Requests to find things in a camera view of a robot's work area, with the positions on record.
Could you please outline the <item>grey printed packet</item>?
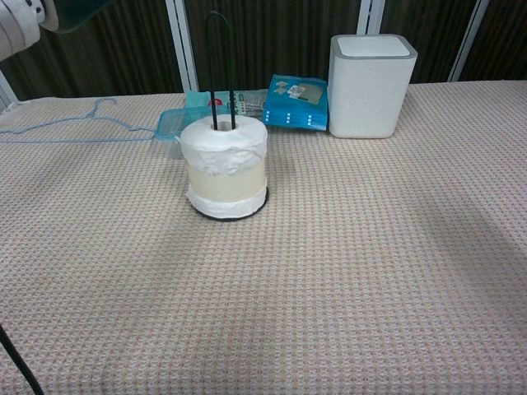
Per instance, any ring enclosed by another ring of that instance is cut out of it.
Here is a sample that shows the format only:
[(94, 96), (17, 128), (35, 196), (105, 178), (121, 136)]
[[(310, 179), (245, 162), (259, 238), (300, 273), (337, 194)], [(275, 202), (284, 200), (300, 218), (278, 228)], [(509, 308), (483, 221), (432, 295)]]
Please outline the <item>grey printed packet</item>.
[(234, 91), (236, 115), (260, 119), (263, 115), (268, 90)]

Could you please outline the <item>white bin with grey rim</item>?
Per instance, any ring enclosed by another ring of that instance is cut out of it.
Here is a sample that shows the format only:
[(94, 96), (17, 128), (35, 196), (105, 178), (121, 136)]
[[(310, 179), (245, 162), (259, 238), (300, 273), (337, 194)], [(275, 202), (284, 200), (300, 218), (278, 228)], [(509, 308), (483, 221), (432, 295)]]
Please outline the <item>white bin with grey rim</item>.
[(330, 41), (329, 132), (384, 139), (394, 133), (417, 61), (401, 35), (335, 35)]

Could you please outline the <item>teal packet with red mark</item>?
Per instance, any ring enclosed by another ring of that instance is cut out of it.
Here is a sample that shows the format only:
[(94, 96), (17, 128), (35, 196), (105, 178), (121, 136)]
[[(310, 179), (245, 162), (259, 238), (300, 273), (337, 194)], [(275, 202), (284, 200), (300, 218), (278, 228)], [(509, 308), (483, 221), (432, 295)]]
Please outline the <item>teal packet with red mark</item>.
[[(216, 91), (214, 99), (217, 106), (230, 106), (228, 91)], [(209, 91), (189, 91), (186, 93), (185, 106), (188, 108), (211, 105), (211, 94)]]

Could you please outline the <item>blue product package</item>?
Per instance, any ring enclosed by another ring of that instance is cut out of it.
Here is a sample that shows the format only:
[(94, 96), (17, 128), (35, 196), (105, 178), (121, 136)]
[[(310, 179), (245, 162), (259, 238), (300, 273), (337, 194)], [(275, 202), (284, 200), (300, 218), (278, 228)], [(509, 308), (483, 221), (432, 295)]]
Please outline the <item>blue product package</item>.
[(264, 124), (325, 131), (328, 119), (325, 80), (273, 74), (261, 116)]

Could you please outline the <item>white metal frame post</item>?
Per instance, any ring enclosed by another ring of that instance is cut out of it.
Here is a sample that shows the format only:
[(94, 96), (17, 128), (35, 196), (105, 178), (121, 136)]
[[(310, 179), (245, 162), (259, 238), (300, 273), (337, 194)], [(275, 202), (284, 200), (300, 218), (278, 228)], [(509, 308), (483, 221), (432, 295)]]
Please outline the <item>white metal frame post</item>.
[(17, 96), (7, 81), (5, 75), (0, 70), (0, 103), (3, 108), (7, 108), (10, 104), (18, 101)]
[(184, 0), (165, 0), (165, 3), (183, 90), (184, 92), (199, 91)]
[(483, 18), (485, 17), (489, 3), (490, 0), (475, 1), (463, 39), (461, 40), (459, 50), (456, 54), (452, 68), (450, 69), (450, 74), (447, 78), (448, 82), (455, 82), (459, 80), (461, 73), (464, 70), (470, 50), (473, 46), (473, 42), (483, 22)]
[(361, 0), (357, 35), (378, 35), (382, 24), (385, 0)]

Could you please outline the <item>beige woven tablecloth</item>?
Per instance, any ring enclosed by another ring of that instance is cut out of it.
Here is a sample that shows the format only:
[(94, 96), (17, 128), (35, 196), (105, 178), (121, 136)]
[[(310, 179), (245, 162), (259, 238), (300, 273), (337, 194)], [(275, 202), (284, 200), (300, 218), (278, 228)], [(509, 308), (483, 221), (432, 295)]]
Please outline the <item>beige woven tablecloth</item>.
[(412, 85), (385, 140), (272, 129), (267, 172), (218, 222), (154, 139), (0, 144), (0, 325), (43, 390), (527, 395), (527, 81)]

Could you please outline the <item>clear blue-lidded plastic container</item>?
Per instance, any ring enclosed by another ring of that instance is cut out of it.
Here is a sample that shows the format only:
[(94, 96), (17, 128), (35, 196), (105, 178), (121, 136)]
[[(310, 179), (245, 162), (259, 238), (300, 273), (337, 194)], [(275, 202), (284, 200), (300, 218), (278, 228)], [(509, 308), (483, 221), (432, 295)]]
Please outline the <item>clear blue-lidded plastic container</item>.
[(191, 123), (207, 116), (208, 107), (185, 107), (181, 109), (168, 109), (161, 113), (154, 138), (158, 141), (164, 152), (172, 159), (182, 159), (180, 149), (180, 135)]

